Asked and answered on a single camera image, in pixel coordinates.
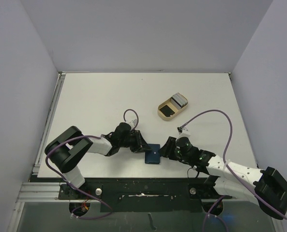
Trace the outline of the blue card holder wallet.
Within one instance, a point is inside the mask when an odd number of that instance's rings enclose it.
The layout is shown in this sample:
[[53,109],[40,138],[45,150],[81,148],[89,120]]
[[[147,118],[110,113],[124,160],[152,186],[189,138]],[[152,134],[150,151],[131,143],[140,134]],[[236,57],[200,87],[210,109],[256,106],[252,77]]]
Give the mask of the blue card holder wallet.
[[145,164],[160,164],[160,145],[159,144],[148,144],[150,147],[149,151],[145,152]]

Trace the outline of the black card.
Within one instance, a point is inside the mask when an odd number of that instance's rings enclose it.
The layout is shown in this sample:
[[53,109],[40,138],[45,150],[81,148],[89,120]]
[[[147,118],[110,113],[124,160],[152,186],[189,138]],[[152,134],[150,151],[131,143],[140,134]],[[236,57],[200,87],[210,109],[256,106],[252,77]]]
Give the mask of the black card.
[[168,106],[164,105],[162,108],[159,109],[159,111],[165,116],[165,117],[171,117],[175,114],[175,112]]

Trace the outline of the beige oval tray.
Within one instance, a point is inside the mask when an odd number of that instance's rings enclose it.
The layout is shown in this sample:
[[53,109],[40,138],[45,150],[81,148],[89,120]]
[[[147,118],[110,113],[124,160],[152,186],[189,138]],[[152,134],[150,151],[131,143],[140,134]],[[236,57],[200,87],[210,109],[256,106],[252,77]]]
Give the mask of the beige oval tray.
[[[165,117],[160,111],[159,109],[162,108],[164,105],[168,105],[174,112],[175,114],[172,115],[171,117]],[[171,102],[170,102],[170,98],[167,99],[166,101],[164,101],[163,103],[161,103],[159,106],[158,106],[158,109],[157,109],[157,113],[158,113],[158,116],[164,120],[164,121],[170,121],[172,120],[174,117],[176,117],[178,114],[180,114],[182,111],[184,111],[186,108],[187,108],[188,104],[181,108],[181,109],[177,109]]]

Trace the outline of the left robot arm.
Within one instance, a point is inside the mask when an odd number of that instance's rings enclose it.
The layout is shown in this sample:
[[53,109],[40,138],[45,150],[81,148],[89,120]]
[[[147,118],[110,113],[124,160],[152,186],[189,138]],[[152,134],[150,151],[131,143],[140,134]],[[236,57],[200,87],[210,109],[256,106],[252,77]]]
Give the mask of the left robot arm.
[[151,147],[143,139],[135,124],[121,122],[107,135],[86,136],[76,126],[71,126],[50,142],[45,148],[46,163],[51,161],[58,168],[57,173],[70,183],[69,192],[77,199],[87,193],[85,178],[78,163],[86,153],[110,157],[120,148],[129,148],[133,153],[150,152]]

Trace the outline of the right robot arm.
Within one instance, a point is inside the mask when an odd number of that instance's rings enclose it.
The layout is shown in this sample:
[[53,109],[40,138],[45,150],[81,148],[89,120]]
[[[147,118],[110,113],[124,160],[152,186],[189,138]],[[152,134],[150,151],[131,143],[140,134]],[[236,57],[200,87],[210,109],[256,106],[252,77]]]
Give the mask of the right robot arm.
[[259,205],[272,218],[285,219],[287,181],[275,168],[263,170],[224,161],[213,152],[193,146],[187,137],[169,137],[159,153],[207,174],[204,193],[208,197],[225,195],[246,200]]

